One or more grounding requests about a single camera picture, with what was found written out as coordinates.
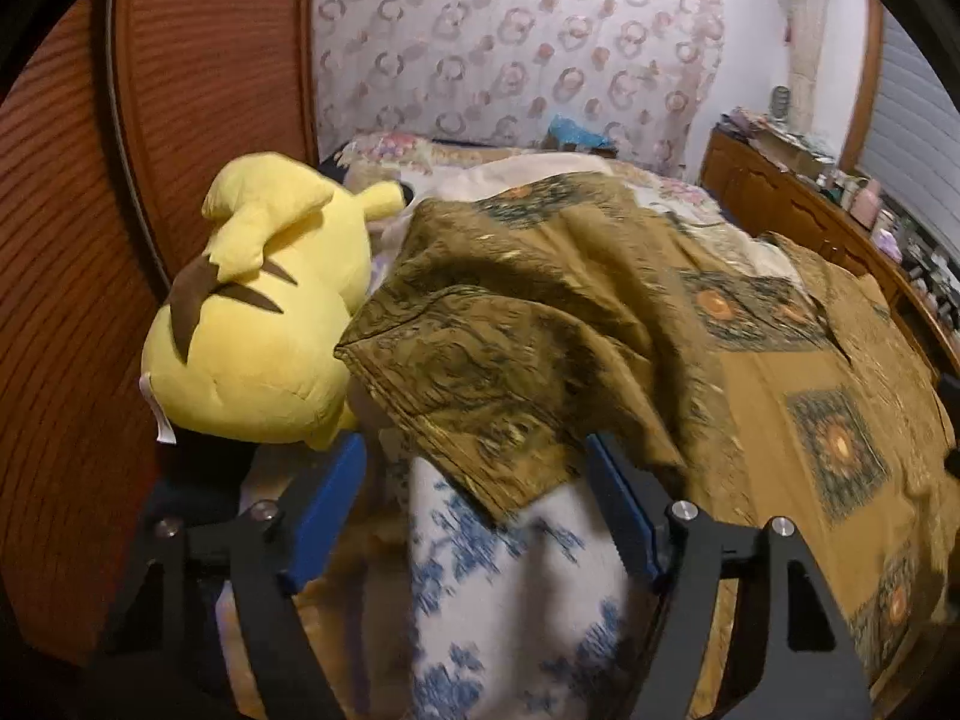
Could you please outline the lilac tissue pouch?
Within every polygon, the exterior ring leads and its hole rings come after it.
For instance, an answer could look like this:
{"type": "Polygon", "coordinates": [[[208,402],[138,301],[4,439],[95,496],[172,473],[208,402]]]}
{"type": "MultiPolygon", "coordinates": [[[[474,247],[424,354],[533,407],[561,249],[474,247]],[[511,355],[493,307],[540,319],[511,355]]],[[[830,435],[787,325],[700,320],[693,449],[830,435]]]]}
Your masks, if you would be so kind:
{"type": "Polygon", "coordinates": [[[871,234],[871,242],[880,254],[884,254],[887,259],[896,263],[896,265],[903,262],[900,244],[896,240],[895,232],[891,229],[874,229],[871,234]]]}

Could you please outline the tied beige window curtain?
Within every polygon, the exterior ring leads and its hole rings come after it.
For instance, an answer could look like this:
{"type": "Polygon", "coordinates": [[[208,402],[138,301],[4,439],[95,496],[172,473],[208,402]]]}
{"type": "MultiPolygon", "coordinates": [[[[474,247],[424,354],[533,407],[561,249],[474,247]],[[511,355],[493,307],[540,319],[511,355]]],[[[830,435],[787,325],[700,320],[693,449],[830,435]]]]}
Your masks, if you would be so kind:
{"type": "Polygon", "coordinates": [[[811,132],[828,0],[789,0],[789,127],[811,132]]]}

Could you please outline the pink bottle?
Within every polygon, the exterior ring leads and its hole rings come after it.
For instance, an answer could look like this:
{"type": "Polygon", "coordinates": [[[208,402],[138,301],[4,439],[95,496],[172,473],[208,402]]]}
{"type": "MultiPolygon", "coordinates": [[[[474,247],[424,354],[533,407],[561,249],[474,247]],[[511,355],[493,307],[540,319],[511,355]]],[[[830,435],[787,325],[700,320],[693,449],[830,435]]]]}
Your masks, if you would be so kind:
{"type": "Polygon", "coordinates": [[[882,210],[880,182],[877,179],[867,179],[866,183],[854,195],[850,216],[864,229],[872,231],[880,210],[882,210]]]}

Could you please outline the floral bed quilt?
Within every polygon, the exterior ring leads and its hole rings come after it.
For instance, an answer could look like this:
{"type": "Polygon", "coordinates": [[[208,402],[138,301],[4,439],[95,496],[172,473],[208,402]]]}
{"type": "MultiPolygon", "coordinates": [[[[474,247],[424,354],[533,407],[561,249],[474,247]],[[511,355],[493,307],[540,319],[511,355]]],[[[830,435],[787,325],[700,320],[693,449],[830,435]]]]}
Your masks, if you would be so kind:
{"type": "Polygon", "coordinates": [[[706,190],[626,161],[576,151],[444,145],[411,133],[373,132],[334,149],[324,171],[352,192],[398,182],[410,206],[426,199],[478,202],[547,177],[600,172],[630,188],[636,205],[675,218],[709,254],[744,277],[802,284],[788,255],[726,221],[706,190]]]}

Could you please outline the yellow plush toy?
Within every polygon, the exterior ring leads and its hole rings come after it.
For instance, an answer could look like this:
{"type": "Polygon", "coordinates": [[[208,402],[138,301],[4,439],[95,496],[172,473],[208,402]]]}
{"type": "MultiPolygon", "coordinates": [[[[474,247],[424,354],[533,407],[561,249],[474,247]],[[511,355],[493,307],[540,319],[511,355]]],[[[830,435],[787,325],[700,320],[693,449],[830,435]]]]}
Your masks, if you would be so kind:
{"type": "Polygon", "coordinates": [[[368,227],[404,206],[395,181],[352,192],[285,154],[229,161],[202,203],[212,236],[143,344],[160,442],[194,431],[322,450],[350,429],[335,348],[370,288],[368,227]]]}

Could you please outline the blue item on box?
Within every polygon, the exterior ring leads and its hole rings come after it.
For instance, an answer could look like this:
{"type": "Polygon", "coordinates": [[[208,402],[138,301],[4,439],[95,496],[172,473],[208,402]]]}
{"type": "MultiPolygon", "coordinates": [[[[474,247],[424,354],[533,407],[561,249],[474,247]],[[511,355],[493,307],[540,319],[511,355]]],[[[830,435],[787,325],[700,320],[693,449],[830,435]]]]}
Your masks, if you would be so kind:
{"type": "Polygon", "coordinates": [[[555,115],[548,126],[547,135],[542,142],[543,149],[553,151],[578,151],[578,153],[600,154],[615,158],[619,150],[612,138],[590,132],[568,117],[555,115]]]}

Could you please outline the pink pillow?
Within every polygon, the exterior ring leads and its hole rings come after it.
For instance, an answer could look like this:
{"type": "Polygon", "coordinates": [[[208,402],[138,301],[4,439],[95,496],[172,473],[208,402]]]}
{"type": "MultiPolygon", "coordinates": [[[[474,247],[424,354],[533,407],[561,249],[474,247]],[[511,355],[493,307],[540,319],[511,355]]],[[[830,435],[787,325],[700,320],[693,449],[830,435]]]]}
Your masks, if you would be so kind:
{"type": "Polygon", "coordinates": [[[573,172],[599,172],[612,176],[612,167],[599,156],[578,153],[521,154],[473,167],[435,167],[427,177],[402,174],[402,182],[413,188],[413,200],[398,215],[384,221],[374,234],[376,255],[395,255],[402,247],[416,205],[426,199],[477,202],[510,188],[523,187],[545,177],[573,172]]]}

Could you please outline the wooden sideboard cabinet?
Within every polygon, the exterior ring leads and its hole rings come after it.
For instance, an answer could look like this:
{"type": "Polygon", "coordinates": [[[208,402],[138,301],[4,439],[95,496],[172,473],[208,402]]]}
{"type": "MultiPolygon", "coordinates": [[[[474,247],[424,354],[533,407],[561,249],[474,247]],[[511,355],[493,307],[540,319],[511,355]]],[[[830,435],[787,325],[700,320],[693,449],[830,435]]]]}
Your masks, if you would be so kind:
{"type": "Polygon", "coordinates": [[[777,232],[856,277],[872,275],[896,327],[936,371],[957,376],[958,353],[949,335],[900,265],[875,249],[867,232],[830,200],[720,128],[709,135],[700,185],[748,234],[777,232]]]}

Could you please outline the cardboard box on cabinet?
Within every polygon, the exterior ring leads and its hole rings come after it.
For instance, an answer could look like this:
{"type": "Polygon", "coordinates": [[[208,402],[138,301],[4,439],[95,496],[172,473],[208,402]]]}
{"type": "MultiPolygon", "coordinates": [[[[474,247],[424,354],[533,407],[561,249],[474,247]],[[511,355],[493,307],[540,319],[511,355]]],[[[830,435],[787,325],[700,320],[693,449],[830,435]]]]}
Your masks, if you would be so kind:
{"type": "Polygon", "coordinates": [[[835,169],[835,160],[831,154],[812,151],[796,138],[784,137],[776,130],[762,128],[750,138],[750,145],[779,171],[789,171],[811,181],[816,181],[818,177],[835,169]]]}

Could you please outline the brown gold patterned garment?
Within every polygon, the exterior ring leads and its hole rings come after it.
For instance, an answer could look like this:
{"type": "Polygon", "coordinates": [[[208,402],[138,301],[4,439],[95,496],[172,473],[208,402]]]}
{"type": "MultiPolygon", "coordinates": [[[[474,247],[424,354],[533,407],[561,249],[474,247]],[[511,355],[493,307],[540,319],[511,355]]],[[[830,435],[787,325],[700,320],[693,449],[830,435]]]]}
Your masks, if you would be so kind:
{"type": "Polygon", "coordinates": [[[596,172],[429,199],[338,357],[495,527],[587,486],[596,431],[719,522],[792,518],[889,718],[952,622],[957,433],[877,284],[770,244],[800,286],[596,172]]]}

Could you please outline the grey window blind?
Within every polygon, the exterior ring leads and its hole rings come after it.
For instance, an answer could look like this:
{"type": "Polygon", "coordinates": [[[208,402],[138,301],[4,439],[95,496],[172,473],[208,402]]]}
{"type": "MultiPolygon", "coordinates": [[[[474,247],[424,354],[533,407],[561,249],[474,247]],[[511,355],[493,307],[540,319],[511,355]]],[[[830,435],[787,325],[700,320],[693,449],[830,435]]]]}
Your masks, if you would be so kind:
{"type": "Polygon", "coordinates": [[[895,16],[882,15],[877,93],[859,167],[958,260],[958,109],[895,16]]]}

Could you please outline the blue white floral sheet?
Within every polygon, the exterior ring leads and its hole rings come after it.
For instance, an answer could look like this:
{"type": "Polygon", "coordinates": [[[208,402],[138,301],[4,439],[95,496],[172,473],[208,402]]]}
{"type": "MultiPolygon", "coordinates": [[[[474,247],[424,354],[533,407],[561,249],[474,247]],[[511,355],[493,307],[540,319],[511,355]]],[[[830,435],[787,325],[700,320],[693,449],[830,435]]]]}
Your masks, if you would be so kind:
{"type": "Polygon", "coordinates": [[[352,718],[599,718],[638,639],[585,484],[495,527],[423,457],[386,466],[295,605],[352,718]]]}

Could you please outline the pink circle patterned curtain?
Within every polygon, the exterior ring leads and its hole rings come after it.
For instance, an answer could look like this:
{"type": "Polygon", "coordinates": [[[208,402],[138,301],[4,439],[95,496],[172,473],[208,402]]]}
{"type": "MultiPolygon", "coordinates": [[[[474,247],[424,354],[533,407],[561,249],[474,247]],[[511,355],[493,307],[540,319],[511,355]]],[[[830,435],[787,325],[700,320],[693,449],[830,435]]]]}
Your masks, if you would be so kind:
{"type": "Polygon", "coordinates": [[[537,146],[556,117],[677,176],[722,0],[314,0],[317,141],[402,130],[537,146]]]}

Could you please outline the small white round fan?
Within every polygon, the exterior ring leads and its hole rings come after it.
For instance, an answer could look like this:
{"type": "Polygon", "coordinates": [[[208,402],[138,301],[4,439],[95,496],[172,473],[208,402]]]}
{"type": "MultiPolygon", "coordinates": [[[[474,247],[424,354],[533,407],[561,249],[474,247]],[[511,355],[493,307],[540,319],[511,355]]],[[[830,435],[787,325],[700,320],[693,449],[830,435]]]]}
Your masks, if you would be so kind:
{"type": "Polygon", "coordinates": [[[791,90],[787,86],[778,85],[771,89],[770,114],[773,121],[784,122],[789,119],[789,107],[791,107],[791,90]]]}

